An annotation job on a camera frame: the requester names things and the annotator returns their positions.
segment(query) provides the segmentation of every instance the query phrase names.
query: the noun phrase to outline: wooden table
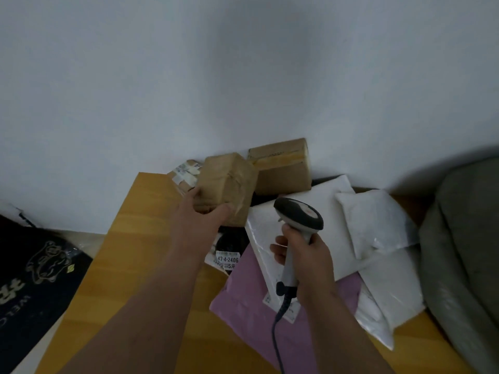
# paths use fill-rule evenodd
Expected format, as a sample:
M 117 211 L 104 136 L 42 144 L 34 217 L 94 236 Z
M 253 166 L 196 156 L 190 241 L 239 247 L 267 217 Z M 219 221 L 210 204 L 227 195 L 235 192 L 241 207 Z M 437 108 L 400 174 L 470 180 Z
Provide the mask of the wooden table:
M 109 229 L 38 374 L 57 372 L 127 302 L 169 248 L 170 210 L 180 200 L 166 175 L 139 173 Z M 424 206 L 397 198 L 416 220 Z M 227 277 L 204 265 L 182 340 L 176 373 L 276 373 L 208 307 Z M 471 372 L 427 313 L 395 331 L 395 351 L 373 340 L 396 372 Z

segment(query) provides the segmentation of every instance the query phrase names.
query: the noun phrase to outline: person's left hand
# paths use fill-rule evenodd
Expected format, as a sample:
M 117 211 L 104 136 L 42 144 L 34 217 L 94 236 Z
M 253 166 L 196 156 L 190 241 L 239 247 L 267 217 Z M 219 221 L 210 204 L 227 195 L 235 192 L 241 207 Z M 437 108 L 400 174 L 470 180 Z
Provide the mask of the person's left hand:
M 180 202 L 171 223 L 171 250 L 203 262 L 215 240 L 218 228 L 234 211 L 230 203 L 219 205 L 209 214 L 194 211 L 199 188 L 189 191 Z

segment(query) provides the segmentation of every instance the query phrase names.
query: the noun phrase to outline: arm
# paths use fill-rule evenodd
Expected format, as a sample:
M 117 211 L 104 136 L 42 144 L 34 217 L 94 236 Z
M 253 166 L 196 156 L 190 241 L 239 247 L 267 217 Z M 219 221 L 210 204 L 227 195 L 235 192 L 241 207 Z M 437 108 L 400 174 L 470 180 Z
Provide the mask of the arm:
M 153 276 L 59 374 L 173 373 L 196 276 L 232 212 L 222 205 L 196 213 L 197 191 L 184 197 L 172 218 L 171 248 Z
M 286 248 L 293 250 L 298 300 L 307 311 L 317 367 L 329 372 L 393 373 L 357 320 L 337 295 L 333 262 L 319 235 L 308 245 L 301 234 L 283 226 L 284 236 L 271 245 L 277 262 L 284 264 Z

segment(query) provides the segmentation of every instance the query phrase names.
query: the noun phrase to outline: barcode scanner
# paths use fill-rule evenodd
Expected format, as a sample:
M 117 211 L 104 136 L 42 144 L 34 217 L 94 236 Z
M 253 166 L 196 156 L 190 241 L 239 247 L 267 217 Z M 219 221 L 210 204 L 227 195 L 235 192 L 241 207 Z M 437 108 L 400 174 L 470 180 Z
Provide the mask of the barcode scanner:
M 310 244 L 312 234 L 319 232 L 324 228 L 324 220 L 319 212 L 312 206 L 297 201 L 296 199 L 286 197 L 277 198 L 274 202 L 274 208 L 278 213 L 280 220 L 283 220 L 291 228 L 298 230 L 307 244 Z M 284 296 L 284 301 L 279 312 L 275 316 L 272 325 L 272 342 L 274 344 L 275 354 L 278 357 L 280 370 L 283 374 L 284 367 L 280 358 L 277 342 L 275 341 L 275 326 L 290 307 L 291 300 L 296 298 L 296 291 L 298 289 L 298 280 L 296 279 L 293 268 L 293 253 L 289 248 L 290 244 L 288 243 L 283 275 L 275 289 L 278 296 Z

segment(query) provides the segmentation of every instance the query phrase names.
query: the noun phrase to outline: hand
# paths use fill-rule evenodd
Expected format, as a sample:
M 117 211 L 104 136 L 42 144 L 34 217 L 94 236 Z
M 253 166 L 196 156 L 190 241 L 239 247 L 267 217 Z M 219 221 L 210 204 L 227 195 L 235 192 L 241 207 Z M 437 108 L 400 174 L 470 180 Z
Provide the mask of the hand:
M 310 245 L 302 235 L 289 225 L 283 225 L 284 236 L 275 238 L 277 244 L 271 244 L 275 260 L 284 265 L 286 251 L 293 252 L 294 273 L 298 279 L 298 300 L 305 307 L 317 297 L 325 294 L 336 295 L 333 260 L 329 248 L 319 235 L 312 235 Z
M 194 211 L 194 197 L 199 192 L 194 188 L 180 202 L 172 216 L 171 247 L 174 253 L 192 257 L 203 262 L 215 240 L 218 228 L 234 211 L 230 203 L 218 206 L 209 214 Z

